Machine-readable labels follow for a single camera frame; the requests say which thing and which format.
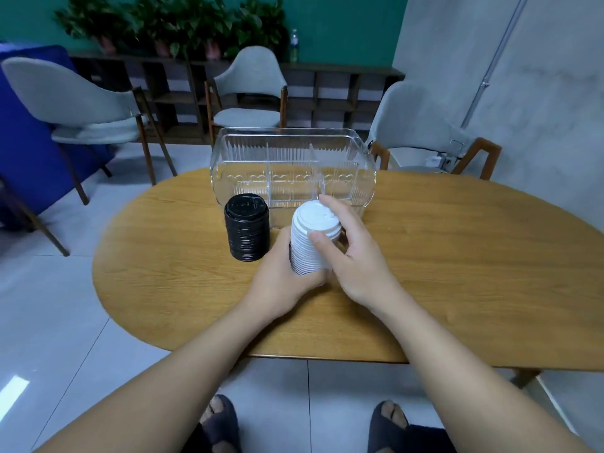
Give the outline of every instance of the hand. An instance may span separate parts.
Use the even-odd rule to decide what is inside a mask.
[[[268,322],[289,312],[306,292],[327,281],[327,270],[303,277],[294,272],[289,261],[290,236],[291,227],[281,229],[275,245],[262,258],[242,299],[252,307],[252,311],[264,315]]]
[[[340,286],[352,300],[373,312],[382,310],[403,289],[390,272],[378,244],[349,205],[331,196],[321,195],[319,200],[339,218],[346,229],[349,247],[346,254],[342,253],[322,232],[311,233],[311,242],[329,262]]]

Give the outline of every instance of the plastic storage box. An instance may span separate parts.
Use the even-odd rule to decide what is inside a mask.
[[[329,194],[363,215],[373,197],[373,156],[351,129],[221,129],[211,157],[212,189],[224,207],[237,194],[266,200],[271,228]]]

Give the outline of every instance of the chair backrest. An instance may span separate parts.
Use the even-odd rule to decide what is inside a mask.
[[[2,68],[21,103],[40,121],[81,127],[140,114],[132,91],[101,89],[56,63],[11,57],[2,62]]]
[[[243,48],[224,73],[214,78],[220,95],[259,93],[281,97],[287,86],[275,54],[262,46]]]
[[[382,97],[367,139],[375,140],[386,149],[424,148],[462,157],[474,137],[446,120],[427,89],[404,80]]]

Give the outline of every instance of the plastic bottle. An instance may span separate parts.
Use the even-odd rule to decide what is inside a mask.
[[[298,30],[292,30],[292,37],[289,42],[289,61],[292,63],[298,62]]]

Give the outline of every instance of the stack of white cup lids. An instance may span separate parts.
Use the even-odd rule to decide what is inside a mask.
[[[327,206],[318,200],[311,200],[298,207],[292,219],[289,258],[292,268],[299,275],[330,268],[308,238],[308,235],[315,231],[323,232],[335,243],[342,231],[342,225]]]

